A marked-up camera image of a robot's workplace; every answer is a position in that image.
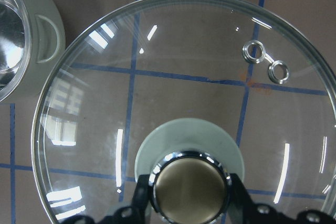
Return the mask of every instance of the screw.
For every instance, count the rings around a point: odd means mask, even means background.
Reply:
[[[263,215],[269,214],[269,211],[270,211],[269,207],[266,206],[266,205],[259,205],[257,207],[257,210],[258,210],[259,213],[261,213]]]
[[[126,218],[132,215],[132,208],[127,208],[121,212],[121,217]]]
[[[317,214],[314,214],[313,212],[309,212],[306,215],[307,220],[313,223],[319,223],[320,222],[320,217]]]

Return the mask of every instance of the white circular base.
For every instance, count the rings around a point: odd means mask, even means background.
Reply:
[[[216,124],[196,118],[166,122],[146,137],[136,155],[135,180],[141,174],[150,174],[165,155],[191,150],[208,153],[228,173],[236,173],[244,180],[244,161],[235,141]]]

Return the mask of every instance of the pot handle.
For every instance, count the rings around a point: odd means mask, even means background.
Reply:
[[[38,54],[36,62],[49,62],[59,54],[64,37],[52,20],[40,14],[36,14],[35,17],[38,29]]]

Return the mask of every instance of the glass lid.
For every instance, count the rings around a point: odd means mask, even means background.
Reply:
[[[30,27],[23,0],[0,0],[0,100],[19,84],[29,62]]]
[[[335,215],[334,87],[307,39],[253,4],[127,5],[79,36],[44,87],[32,136],[41,199],[54,223],[75,214],[101,220],[131,201],[137,155],[156,155],[155,132],[174,124],[163,150],[184,151],[170,139],[189,131],[227,172],[239,173],[229,163],[237,158],[254,201],[290,217],[310,208]],[[232,151],[213,144],[220,131]]]

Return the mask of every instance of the silver ring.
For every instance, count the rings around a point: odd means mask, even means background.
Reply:
[[[274,70],[275,67],[279,65],[281,66],[284,70],[285,70],[285,77],[282,79],[279,79],[275,76]],[[286,65],[286,63],[284,63],[282,60],[276,60],[274,61],[272,64],[269,65],[268,67],[268,76],[271,79],[272,82],[276,83],[276,84],[284,84],[288,81],[289,79],[289,69]]]
[[[259,58],[252,57],[250,53],[248,52],[248,48],[252,45],[256,45],[260,48],[261,56]],[[242,49],[242,54],[248,63],[258,64],[264,60],[266,51],[265,51],[264,45],[260,41],[253,39],[244,44],[243,49]]]
[[[208,164],[210,164],[214,168],[216,168],[216,170],[218,171],[218,173],[221,175],[221,177],[223,179],[224,185],[227,188],[227,198],[226,198],[226,201],[223,202],[223,205],[221,207],[220,212],[217,215],[215,215],[210,221],[205,222],[205,223],[212,223],[215,220],[217,220],[219,217],[221,217],[223,215],[223,212],[228,207],[228,202],[229,202],[229,197],[230,197],[229,192],[230,192],[230,187],[232,185],[232,181],[231,181],[231,177],[230,177],[229,173],[227,173],[225,171],[222,164],[219,161],[217,161],[215,158],[211,157],[207,153],[201,153],[201,152],[198,152],[198,151],[173,152],[171,154],[166,155],[161,161],[159,161],[159,163],[154,167],[154,169],[153,169],[153,171],[150,175],[150,178],[149,178],[149,188],[150,188],[152,206],[153,206],[153,208],[156,212],[161,214],[163,219],[165,219],[166,221],[168,221],[170,223],[177,224],[177,222],[168,218],[164,214],[164,212],[161,210],[161,208],[159,206],[159,203],[158,203],[158,199],[156,197],[156,187],[155,187],[155,185],[156,185],[156,181],[157,181],[160,173],[162,172],[162,170],[165,167],[167,167],[167,165],[172,163],[173,161],[176,161],[176,160],[182,159],[182,158],[196,158],[196,159],[201,159],[201,160],[207,162]]]

